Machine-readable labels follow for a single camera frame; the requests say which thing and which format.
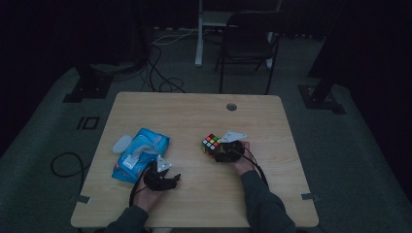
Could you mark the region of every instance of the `person's left hand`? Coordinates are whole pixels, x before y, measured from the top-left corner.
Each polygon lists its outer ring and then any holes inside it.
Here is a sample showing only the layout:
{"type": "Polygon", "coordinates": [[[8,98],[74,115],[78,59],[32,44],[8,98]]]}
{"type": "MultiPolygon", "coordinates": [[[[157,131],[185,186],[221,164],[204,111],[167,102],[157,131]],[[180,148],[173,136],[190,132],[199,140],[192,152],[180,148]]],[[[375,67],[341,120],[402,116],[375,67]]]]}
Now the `person's left hand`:
{"type": "Polygon", "coordinates": [[[147,213],[154,207],[155,203],[163,196],[165,191],[152,191],[148,188],[144,182],[145,176],[143,176],[139,185],[137,186],[136,191],[139,191],[134,195],[133,205],[142,208],[147,213]]]}

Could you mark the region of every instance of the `black chair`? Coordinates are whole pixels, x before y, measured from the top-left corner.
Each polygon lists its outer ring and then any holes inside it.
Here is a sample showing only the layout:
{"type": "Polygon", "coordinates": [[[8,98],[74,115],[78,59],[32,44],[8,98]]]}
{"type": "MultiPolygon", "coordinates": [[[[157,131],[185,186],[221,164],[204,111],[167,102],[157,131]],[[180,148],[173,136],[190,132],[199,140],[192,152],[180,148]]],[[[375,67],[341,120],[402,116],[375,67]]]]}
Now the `black chair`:
{"type": "Polygon", "coordinates": [[[279,40],[288,33],[289,15],[285,12],[238,12],[227,21],[223,32],[221,51],[215,66],[221,64],[221,86],[223,90],[223,73],[226,64],[257,64],[272,58],[269,79],[264,94],[269,92],[275,67],[279,40]]]}

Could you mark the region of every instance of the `rubik's cube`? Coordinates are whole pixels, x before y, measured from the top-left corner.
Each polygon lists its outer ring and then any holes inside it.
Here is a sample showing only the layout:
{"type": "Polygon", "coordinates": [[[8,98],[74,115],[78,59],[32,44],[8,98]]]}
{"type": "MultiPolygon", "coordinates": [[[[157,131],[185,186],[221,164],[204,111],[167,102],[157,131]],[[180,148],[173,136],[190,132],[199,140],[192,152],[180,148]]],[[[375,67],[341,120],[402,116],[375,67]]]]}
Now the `rubik's cube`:
{"type": "Polygon", "coordinates": [[[214,157],[215,149],[220,142],[220,138],[216,137],[214,134],[210,134],[202,142],[202,151],[209,156],[214,157]]]}

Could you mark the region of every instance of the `wooden table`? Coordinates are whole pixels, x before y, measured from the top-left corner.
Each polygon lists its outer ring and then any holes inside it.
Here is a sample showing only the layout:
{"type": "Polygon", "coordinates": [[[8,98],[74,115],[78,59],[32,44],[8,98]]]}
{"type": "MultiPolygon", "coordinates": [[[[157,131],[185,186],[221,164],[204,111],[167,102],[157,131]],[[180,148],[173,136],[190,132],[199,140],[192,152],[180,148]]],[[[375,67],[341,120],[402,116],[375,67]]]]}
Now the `wooden table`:
{"type": "Polygon", "coordinates": [[[173,164],[166,177],[182,174],[176,189],[166,192],[147,227],[248,227],[240,180],[227,164],[204,154],[210,133],[245,133],[244,141],[263,169],[272,192],[285,203],[296,226],[318,224],[312,200],[302,200],[309,187],[292,133],[277,96],[121,92],[116,98],[72,216],[76,227],[106,226],[128,206],[131,183],[111,178],[119,158],[112,152],[123,135],[140,128],[170,137],[164,159],[173,164]],[[237,106],[229,111],[226,105],[237,106]]]}

